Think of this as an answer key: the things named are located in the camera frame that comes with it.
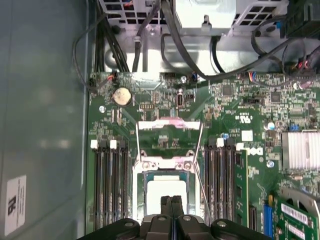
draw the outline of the ram slot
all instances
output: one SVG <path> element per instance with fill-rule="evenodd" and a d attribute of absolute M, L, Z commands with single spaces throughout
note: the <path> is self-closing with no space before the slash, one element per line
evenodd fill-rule
<path fill-rule="evenodd" d="M 110 148 L 103 153 L 103 226 L 111 224 L 110 222 L 110 177 L 111 161 Z"/>
<path fill-rule="evenodd" d="M 115 221 L 114 219 L 114 201 L 115 201 L 115 193 L 114 193 L 114 165 L 117 161 L 117 151 L 116 149 L 110 149 L 110 172 L 109 172 L 109 223 L 113 223 Z"/>
<path fill-rule="evenodd" d="M 236 161 L 236 148 L 234 146 L 226 147 L 226 161 L 227 161 L 227 219 L 234 221 L 235 217 L 235 161 Z"/>
<path fill-rule="evenodd" d="M 212 219 L 219 219 L 220 217 L 220 206 L 219 206 L 219 199 L 220 199 L 220 153 L 216 149 L 213 151 L 213 158 L 212 158 L 212 195 L 213 195 L 213 214 Z"/>
<path fill-rule="evenodd" d="M 112 222 L 119 220 L 119 162 L 120 154 L 112 149 Z"/>
<path fill-rule="evenodd" d="M 208 147 L 206 147 L 204 152 L 204 183 L 205 183 L 205 196 L 207 198 L 209 210 L 211 214 L 214 214 L 214 201 L 213 201 L 213 154 L 214 151 L 210 150 Z M 210 225 L 210 216 L 209 213 L 206 212 L 205 215 L 205 221 L 207 225 Z"/>
<path fill-rule="evenodd" d="M 221 147 L 219 150 L 219 189 L 220 189 L 220 199 L 219 199 L 219 218 L 227 219 L 227 199 L 228 199 L 228 178 L 227 171 L 228 165 L 226 160 L 226 150 Z"/>
<path fill-rule="evenodd" d="M 93 195 L 93 229 L 98 230 L 101 227 L 101 152 L 94 154 L 94 195 Z"/>
<path fill-rule="evenodd" d="M 121 156 L 121 167 L 122 179 L 121 184 L 121 218 L 125 219 L 128 217 L 128 148 L 124 142 L 124 147 L 119 147 L 120 156 Z"/>

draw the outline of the blue connector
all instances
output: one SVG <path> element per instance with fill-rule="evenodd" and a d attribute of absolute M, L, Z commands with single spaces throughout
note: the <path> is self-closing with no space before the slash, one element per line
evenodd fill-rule
<path fill-rule="evenodd" d="M 291 132 L 298 132 L 299 131 L 299 125 L 297 124 L 292 124 L 290 127 Z"/>
<path fill-rule="evenodd" d="M 267 235 L 268 237 L 272 238 L 272 207 L 269 205 L 263 206 L 263 233 L 264 235 Z"/>

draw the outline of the screw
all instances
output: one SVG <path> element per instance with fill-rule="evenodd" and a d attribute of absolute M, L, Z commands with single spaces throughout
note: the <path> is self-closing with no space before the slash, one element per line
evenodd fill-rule
<path fill-rule="evenodd" d="M 186 76 L 182 76 L 182 77 L 181 77 L 181 82 L 182 82 L 183 84 L 185 84 L 185 83 L 187 82 L 187 77 L 186 77 Z"/>
<path fill-rule="evenodd" d="M 216 224 L 218 224 L 219 227 L 225 228 L 227 224 L 224 221 L 218 221 Z"/>
<path fill-rule="evenodd" d="M 191 217 L 190 216 L 184 216 L 182 219 L 185 220 L 185 221 L 190 221 Z"/>
<path fill-rule="evenodd" d="M 155 35 L 156 34 L 156 30 L 154 28 L 151 28 L 150 34 L 151 34 L 151 36 Z"/>
<path fill-rule="evenodd" d="M 106 107 L 105 107 L 105 106 L 100 106 L 100 107 L 99 107 L 99 112 L 100 112 L 100 113 L 104 114 L 105 111 L 106 111 Z"/>
<path fill-rule="evenodd" d="M 149 163 L 147 163 L 147 162 L 142 163 L 142 168 L 143 169 L 148 169 L 149 168 Z"/>
<path fill-rule="evenodd" d="M 268 168 L 273 168 L 275 166 L 275 163 L 273 161 L 269 160 L 269 161 L 266 162 L 266 166 Z"/>
<path fill-rule="evenodd" d="M 191 169 L 191 164 L 190 164 L 190 162 L 186 162 L 186 163 L 184 164 L 184 168 L 187 169 L 187 170 L 190 170 L 190 169 Z"/>

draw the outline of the motherboard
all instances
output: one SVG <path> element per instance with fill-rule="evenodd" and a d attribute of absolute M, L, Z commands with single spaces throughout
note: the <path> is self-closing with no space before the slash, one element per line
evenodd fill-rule
<path fill-rule="evenodd" d="M 208 225 L 221 218 L 276 239 L 319 239 L 318 81 L 265 87 L 241 74 L 198 87 L 195 74 L 91 74 L 93 85 L 104 80 L 88 96 L 86 233 L 142 222 L 169 195 Z"/>

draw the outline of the ul logo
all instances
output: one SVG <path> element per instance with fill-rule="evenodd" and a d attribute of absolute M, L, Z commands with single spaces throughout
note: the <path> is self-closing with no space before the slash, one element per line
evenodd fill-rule
<path fill-rule="evenodd" d="M 16 209 L 16 203 L 17 203 L 17 196 L 14 196 L 13 198 L 9 198 L 9 207 L 8 207 L 8 216 L 13 213 L 13 211 Z"/>

